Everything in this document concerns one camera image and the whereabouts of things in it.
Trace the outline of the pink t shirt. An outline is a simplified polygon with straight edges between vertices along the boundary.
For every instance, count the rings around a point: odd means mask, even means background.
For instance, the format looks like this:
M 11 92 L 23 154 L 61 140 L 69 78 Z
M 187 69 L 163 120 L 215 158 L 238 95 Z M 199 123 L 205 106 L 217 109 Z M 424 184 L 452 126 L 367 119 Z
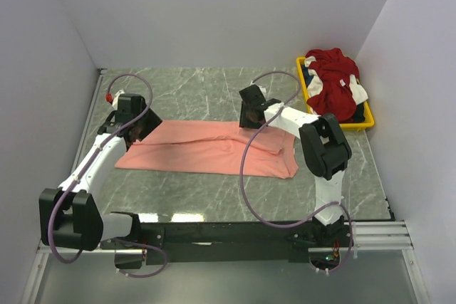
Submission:
M 237 122 L 166 120 L 143 140 L 133 143 L 115 167 L 236 175 L 244 149 L 256 132 L 240 128 Z M 249 147 L 244 174 L 294 177 L 299 169 L 294 140 L 293 135 L 279 128 L 265 128 Z

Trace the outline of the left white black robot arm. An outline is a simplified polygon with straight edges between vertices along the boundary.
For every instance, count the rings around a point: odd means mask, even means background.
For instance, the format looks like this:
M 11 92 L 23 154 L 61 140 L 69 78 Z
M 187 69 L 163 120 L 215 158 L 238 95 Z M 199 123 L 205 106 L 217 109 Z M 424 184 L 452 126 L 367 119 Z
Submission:
M 102 241 L 136 234 L 138 215 L 101 214 L 96 199 L 116 163 L 162 120 L 143 96 L 123 93 L 98 128 L 92 147 L 73 173 L 55 189 L 44 189 L 38 199 L 41 240 L 54 248 L 92 251 Z

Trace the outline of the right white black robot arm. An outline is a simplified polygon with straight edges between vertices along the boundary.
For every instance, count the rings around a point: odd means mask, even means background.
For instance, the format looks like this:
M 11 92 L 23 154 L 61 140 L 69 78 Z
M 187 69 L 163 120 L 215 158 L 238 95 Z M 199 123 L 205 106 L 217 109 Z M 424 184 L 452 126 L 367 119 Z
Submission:
M 333 243 L 349 228 L 344 226 L 348 211 L 341 204 L 342 183 L 352 151 L 335 115 L 322 116 L 290 108 L 286 102 L 267 100 L 260 87 L 251 84 L 239 91 L 242 99 L 239 126 L 256 132 L 249 138 L 239 168 L 239 187 L 247 208 L 263 224 L 276 229 L 305 226 L 309 241 L 315 244 Z M 304 160 L 314 175 L 316 208 L 307 219 L 291 224 L 274 224 L 260 217 L 249 203 L 244 189 L 244 166 L 254 139 L 267 127 L 278 128 L 300 139 Z

